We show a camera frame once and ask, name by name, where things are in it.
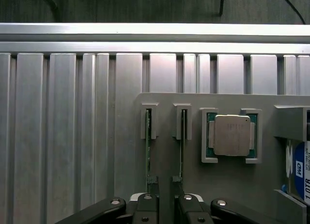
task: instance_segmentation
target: dark wall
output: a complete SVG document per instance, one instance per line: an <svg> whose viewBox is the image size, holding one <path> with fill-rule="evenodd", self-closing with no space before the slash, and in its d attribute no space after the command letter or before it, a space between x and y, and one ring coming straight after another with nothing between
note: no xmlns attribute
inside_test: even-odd
<svg viewBox="0 0 310 224"><path fill-rule="evenodd" d="M310 0L290 0L310 23ZM62 22L300 24L284 0L55 0ZM0 0L0 22L54 22L43 0Z"/></svg>

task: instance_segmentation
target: screw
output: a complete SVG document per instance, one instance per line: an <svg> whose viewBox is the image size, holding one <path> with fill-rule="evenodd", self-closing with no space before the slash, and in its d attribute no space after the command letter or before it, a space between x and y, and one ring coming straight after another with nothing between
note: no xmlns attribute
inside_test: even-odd
<svg viewBox="0 0 310 224"><path fill-rule="evenodd" d="M227 203L225 201L222 201L222 200L218 200L217 203L220 205L220 206L225 206L227 205Z"/></svg>
<svg viewBox="0 0 310 224"><path fill-rule="evenodd" d="M149 194L146 194L145 196L144 196L144 199L145 200L150 200L152 197L151 197L151 195L149 195Z"/></svg>
<svg viewBox="0 0 310 224"><path fill-rule="evenodd" d="M184 199L186 199L186 200L191 200L191 199L193 199L193 198L192 198L191 195L185 195L185 196L184 196Z"/></svg>
<svg viewBox="0 0 310 224"><path fill-rule="evenodd" d="M148 217L143 217L143 218L141 218L141 221L143 221L143 222L148 222L148 221L149 221L149 218L148 218Z"/></svg>
<svg viewBox="0 0 310 224"><path fill-rule="evenodd" d="M119 203L120 203L119 200L113 200L113 201L111 201L111 204L112 204L112 205L118 205Z"/></svg>
<svg viewBox="0 0 310 224"><path fill-rule="evenodd" d="M197 221L200 222L200 223L204 223L204 222L205 222L205 219L202 218L202 217L199 217L199 218L197 219Z"/></svg>

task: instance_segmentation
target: gray mounting plate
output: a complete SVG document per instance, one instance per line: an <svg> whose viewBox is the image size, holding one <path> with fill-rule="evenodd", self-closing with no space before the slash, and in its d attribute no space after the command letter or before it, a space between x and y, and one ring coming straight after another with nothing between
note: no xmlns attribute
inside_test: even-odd
<svg viewBox="0 0 310 224"><path fill-rule="evenodd" d="M261 96L220 94L142 93L136 99L136 177L137 192L144 188L145 140L140 137L142 103L156 103L156 135L151 141L151 175L169 187L169 176L179 173L179 142L175 136L174 104L191 104L192 138L184 147L184 180L186 193L202 196L206 203L227 197L258 212L274 216L274 189L285 181L285 147L277 136L275 105L310 106L309 96ZM202 108L215 108L218 113L239 114L241 109L262 110L262 163L246 164L244 158L218 156L218 163L202 163ZM169 196L160 190L161 197Z"/></svg>

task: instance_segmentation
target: blue label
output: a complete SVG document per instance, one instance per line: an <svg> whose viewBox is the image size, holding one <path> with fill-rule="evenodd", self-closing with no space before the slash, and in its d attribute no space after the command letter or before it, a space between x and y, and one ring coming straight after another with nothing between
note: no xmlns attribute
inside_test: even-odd
<svg viewBox="0 0 310 224"><path fill-rule="evenodd" d="M305 143L300 143L293 156L293 174L295 178L295 187L299 196L304 199L305 195Z"/></svg>

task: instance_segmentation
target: black cable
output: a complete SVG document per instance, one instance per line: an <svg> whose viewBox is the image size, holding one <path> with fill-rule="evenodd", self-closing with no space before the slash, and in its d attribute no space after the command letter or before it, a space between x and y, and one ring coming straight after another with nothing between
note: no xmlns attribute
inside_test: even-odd
<svg viewBox="0 0 310 224"><path fill-rule="evenodd" d="M43 0L43 1L46 2L47 5L49 6L49 8L53 14L55 22L61 22L60 12L59 12L58 6L54 2L54 0Z"/></svg>
<svg viewBox="0 0 310 224"><path fill-rule="evenodd" d="M221 0L221 3L219 5L219 16L221 17L223 15L224 10L224 0Z"/></svg>
<svg viewBox="0 0 310 224"><path fill-rule="evenodd" d="M295 8L295 6L289 1L289 0L285 0L289 6L294 10L294 12L298 15L298 17L300 18L301 22L303 24L306 24L305 20L303 19L302 15L300 14L300 12Z"/></svg>

